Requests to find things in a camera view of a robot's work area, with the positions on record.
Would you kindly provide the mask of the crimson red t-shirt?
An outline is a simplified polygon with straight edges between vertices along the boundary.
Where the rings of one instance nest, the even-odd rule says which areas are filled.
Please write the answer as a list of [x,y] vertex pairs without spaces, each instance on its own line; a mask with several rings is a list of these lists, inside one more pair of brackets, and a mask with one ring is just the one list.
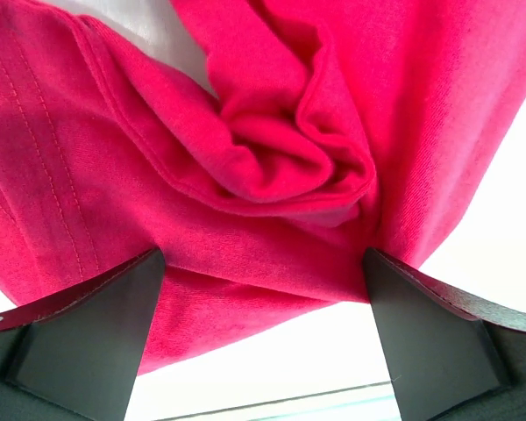
[[0,1],[0,290],[158,247],[148,373],[422,264],[526,97],[526,1],[176,1],[210,89],[101,21]]

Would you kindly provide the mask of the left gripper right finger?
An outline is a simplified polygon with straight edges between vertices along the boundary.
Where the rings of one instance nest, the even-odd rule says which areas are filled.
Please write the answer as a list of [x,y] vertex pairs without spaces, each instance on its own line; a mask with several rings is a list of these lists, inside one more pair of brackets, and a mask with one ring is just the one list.
[[526,420],[526,313],[375,248],[363,271],[403,420]]

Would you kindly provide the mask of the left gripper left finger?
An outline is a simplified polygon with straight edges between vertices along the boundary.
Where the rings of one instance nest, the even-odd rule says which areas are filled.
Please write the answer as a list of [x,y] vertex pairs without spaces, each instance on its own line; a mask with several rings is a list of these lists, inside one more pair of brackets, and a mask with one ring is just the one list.
[[0,313],[0,420],[122,420],[165,273],[159,249]]

